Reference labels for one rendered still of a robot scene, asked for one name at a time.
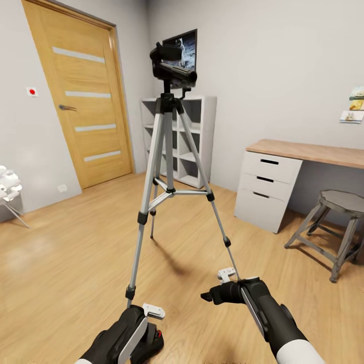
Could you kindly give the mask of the digital camera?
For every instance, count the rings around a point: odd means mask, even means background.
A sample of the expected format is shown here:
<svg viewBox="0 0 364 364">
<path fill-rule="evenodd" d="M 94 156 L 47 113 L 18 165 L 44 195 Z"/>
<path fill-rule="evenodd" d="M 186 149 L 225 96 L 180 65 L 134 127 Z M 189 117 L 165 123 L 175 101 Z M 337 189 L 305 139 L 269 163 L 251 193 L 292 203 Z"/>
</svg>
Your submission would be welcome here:
<svg viewBox="0 0 364 364">
<path fill-rule="evenodd" d="M 162 332 L 160 332 L 158 341 L 153 344 L 139 342 L 130 355 L 131 364 L 143 364 L 155 352 L 158 352 L 164 346 Z"/>
</svg>

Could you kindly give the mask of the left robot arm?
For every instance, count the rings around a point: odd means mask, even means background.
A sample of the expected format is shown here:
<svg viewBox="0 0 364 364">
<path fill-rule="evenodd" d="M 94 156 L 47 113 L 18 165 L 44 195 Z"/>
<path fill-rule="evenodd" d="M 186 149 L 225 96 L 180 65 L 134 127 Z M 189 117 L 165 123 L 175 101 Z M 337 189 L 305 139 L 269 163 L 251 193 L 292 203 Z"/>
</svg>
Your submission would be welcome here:
<svg viewBox="0 0 364 364">
<path fill-rule="evenodd" d="M 130 305 L 107 331 L 101 331 L 90 349 L 75 364 L 125 364 L 139 342 L 158 341 L 157 325 L 148 322 L 148 316 L 163 320 L 161 307 L 144 303 L 143 307 Z"/>
</svg>

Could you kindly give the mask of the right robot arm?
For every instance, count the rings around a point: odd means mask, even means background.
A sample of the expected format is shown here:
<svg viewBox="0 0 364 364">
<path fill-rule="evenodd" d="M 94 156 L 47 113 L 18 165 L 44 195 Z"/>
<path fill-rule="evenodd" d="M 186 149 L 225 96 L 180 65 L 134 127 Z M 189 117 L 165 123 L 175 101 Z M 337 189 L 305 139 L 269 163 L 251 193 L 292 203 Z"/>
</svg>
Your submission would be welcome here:
<svg viewBox="0 0 364 364">
<path fill-rule="evenodd" d="M 269 342 L 278 364 L 326 364 L 304 334 L 297 328 L 289 309 L 278 305 L 260 277 L 230 281 L 235 275 L 233 267 L 218 272 L 218 286 L 202 293 L 201 298 L 215 305 L 246 304 L 262 336 Z"/>
</svg>

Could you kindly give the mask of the camera tripod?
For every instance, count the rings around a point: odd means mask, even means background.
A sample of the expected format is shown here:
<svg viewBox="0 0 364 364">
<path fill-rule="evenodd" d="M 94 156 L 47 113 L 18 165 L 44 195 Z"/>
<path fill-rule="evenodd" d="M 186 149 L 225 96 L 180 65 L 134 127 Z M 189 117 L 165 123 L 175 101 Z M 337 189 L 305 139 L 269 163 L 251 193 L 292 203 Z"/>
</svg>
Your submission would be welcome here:
<svg viewBox="0 0 364 364">
<path fill-rule="evenodd" d="M 179 81 L 188 81 L 189 83 L 195 83 L 198 78 L 198 74 L 195 70 L 180 67 L 178 65 L 169 65 L 164 63 L 162 60 L 166 61 L 177 61 L 181 60 L 182 48 L 171 46 L 171 45 L 161 45 L 160 42 L 156 43 L 157 47 L 150 52 L 150 58 L 152 60 L 152 74 L 160 80 L 164 81 L 164 93 L 160 94 L 160 98 L 156 100 L 156 115 L 153 128 L 153 135 L 149 153 L 149 162 L 146 169 L 146 179 L 144 185 L 144 192 L 142 198 L 141 210 L 138 214 L 139 231 L 136 241 L 135 254 L 132 266 L 132 273 L 130 284 L 126 289 L 125 297 L 128 299 L 127 308 L 132 305 L 132 300 L 135 295 L 135 281 L 137 276 L 141 245 L 143 240 L 144 228 L 147 223 L 148 214 L 152 215 L 152 229 L 151 236 L 153 237 L 154 229 L 154 219 L 156 215 L 156 207 L 163 203 L 168 198 L 173 198 L 174 195 L 206 195 L 209 202 L 211 202 L 213 210 L 215 212 L 219 227 L 221 229 L 224 243 L 230 254 L 234 270 L 240 281 L 233 257 L 231 255 L 229 246 L 231 245 L 230 239 L 225 235 L 224 229 L 222 227 L 214 200 L 213 190 L 210 189 L 209 183 L 207 181 L 203 166 L 201 164 L 199 154 L 197 152 L 192 133 L 190 131 L 188 122 L 185 117 L 185 111 L 183 109 L 181 100 L 183 100 L 186 92 L 191 92 L 192 88 L 190 86 L 184 86 L 182 88 L 182 97 L 175 97 L 174 94 L 170 93 L 170 83 L 173 80 L 178 79 Z M 173 187 L 173 134 L 172 134 L 172 113 L 173 108 L 177 108 L 178 114 L 181 117 L 183 126 L 185 128 L 192 152 L 194 154 L 196 163 L 198 165 L 203 183 L 205 185 L 205 190 L 180 190 Z M 163 149 L 163 139 L 165 133 L 165 145 L 166 145 L 166 171 L 167 171 L 167 183 L 160 178 L 160 168 L 161 168 L 161 157 Z M 155 185 L 154 188 L 154 200 L 149 203 L 150 194 L 152 189 L 152 184 Z M 158 186 L 161 186 L 164 193 L 157 197 Z"/>
</svg>

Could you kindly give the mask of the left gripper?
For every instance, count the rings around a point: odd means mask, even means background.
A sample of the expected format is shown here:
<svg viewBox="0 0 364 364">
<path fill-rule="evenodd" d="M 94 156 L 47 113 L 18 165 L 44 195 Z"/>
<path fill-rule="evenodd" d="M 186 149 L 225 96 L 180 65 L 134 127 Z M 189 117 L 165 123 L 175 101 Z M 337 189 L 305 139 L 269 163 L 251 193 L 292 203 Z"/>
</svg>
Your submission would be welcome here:
<svg viewBox="0 0 364 364">
<path fill-rule="evenodd" d="M 148 343 L 150 345 L 153 344 L 154 341 L 157 342 L 159 339 L 160 331 L 156 330 L 156 329 L 157 329 L 156 324 L 152 324 L 152 323 L 148 322 L 146 332 L 143 335 L 143 337 L 141 338 L 140 342 Z"/>
</svg>

